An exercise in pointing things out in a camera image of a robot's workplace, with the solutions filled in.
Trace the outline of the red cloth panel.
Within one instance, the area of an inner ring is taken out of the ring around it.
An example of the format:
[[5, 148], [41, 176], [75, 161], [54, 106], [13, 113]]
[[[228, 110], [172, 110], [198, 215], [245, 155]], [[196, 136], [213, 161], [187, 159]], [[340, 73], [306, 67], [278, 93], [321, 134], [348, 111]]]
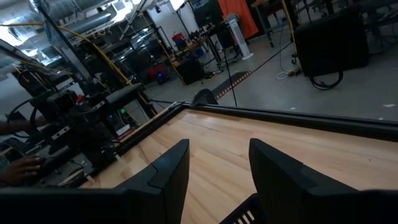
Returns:
[[230, 14], [239, 17], [239, 27], [246, 40], [259, 32], [249, 10], [247, 0], [218, 0], [218, 4], [220, 5], [224, 19]]

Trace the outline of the person's hand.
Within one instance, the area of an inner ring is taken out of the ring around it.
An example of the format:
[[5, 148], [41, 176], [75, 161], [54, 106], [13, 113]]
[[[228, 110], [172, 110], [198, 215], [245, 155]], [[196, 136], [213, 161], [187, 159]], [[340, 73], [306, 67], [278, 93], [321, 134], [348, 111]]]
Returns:
[[3, 171], [0, 171], [0, 183], [17, 185], [22, 181], [35, 177], [43, 162], [41, 157], [23, 157], [11, 162]]

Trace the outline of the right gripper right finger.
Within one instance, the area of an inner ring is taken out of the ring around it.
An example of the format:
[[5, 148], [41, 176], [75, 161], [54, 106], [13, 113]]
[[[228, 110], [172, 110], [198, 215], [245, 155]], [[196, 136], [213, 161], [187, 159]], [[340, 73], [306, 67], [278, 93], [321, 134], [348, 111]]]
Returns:
[[249, 163], [268, 223], [339, 223], [344, 200], [358, 192], [260, 139], [250, 139]]

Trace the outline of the white tower fan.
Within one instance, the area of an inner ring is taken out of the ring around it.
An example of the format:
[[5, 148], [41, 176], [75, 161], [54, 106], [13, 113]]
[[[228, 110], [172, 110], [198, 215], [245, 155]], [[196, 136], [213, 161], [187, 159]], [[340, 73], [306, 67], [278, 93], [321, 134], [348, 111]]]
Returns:
[[233, 35], [239, 45], [239, 48], [243, 55], [243, 60], [249, 59], [254, 54], [250, 52], [248, 45], [244, 39], [243, 33], [239, 27], [239, 17], [236, 14], [229, 14], [226, 20], [228, 21], [229, 27], [232, 30]]

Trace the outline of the person's forearm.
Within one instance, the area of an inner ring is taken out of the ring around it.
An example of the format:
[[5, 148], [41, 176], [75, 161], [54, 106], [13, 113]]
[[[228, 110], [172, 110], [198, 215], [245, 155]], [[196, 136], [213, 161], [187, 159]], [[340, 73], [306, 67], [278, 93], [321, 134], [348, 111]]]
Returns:
[[[47, 121], [43, 116], [35, 119], [36, 127], [45, 126], [46, 124]], [[28, 120], [16, 120], [10, 122], [0, 120], [0, 136], [10, 135], [21, 131], [30, 131], [32, 128], [33, 127]]]

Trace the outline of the red machine with blue light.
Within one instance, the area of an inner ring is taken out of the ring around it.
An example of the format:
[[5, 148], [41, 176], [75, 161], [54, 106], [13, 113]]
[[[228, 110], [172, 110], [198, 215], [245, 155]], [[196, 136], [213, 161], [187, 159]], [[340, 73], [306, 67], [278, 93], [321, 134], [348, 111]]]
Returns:
[[170, 77], [164, 64], [157, 64], [148, 70], [148, 76], [152, 81], [156, 81], [159, 85], [168, 82]]

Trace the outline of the black mat with orange stripe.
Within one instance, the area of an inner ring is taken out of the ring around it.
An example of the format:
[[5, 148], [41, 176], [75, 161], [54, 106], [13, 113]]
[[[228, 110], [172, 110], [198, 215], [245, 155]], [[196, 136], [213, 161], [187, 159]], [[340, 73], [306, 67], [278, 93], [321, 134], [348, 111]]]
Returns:
[[245, 81], [248, 77], [253, 74], [253, 71], [247, 72], [238, 72], [234, 75], [231, 75], [231, 78], [227, 78], [223, 83], [218, 85], [213, 91], [213, 95], [217, 100], [222, 98], [225, 94], [232, 91], [234, 87], [236, 87], [241, 82]]

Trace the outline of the black perforated plastic basket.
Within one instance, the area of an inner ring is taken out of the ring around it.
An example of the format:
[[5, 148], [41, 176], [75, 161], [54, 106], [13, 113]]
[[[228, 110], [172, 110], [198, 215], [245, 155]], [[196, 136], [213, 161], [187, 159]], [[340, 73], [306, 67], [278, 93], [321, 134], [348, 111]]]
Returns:
[[220, 224], [267, 224], [257, 193], [249, 196]]

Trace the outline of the black box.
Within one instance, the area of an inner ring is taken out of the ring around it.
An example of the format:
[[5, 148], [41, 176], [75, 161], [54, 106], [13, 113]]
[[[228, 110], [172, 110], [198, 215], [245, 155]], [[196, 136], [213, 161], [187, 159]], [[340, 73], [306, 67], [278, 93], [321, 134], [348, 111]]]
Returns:
[[364, 22], [355, 8], [298, 26], [294, 38], [308, 77], [365, 67], [369, 61]]

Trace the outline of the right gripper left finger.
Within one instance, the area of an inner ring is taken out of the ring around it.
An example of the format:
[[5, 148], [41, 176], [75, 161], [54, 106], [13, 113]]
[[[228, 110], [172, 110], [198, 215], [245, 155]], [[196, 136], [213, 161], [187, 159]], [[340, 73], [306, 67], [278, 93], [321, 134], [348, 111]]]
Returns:
[[180, 224], [190, 170], [190, 141], [182, 139], [117, 186], [123, 190], [119, 224]]

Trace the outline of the black floor case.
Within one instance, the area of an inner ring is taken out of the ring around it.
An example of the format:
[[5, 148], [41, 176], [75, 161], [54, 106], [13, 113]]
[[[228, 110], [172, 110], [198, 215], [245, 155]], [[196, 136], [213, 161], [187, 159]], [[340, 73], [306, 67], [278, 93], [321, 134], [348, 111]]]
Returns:
[[196, 58], [181, 61], [177, 71], [186, 85], [200, 81], [205, 77], [205, 71]]

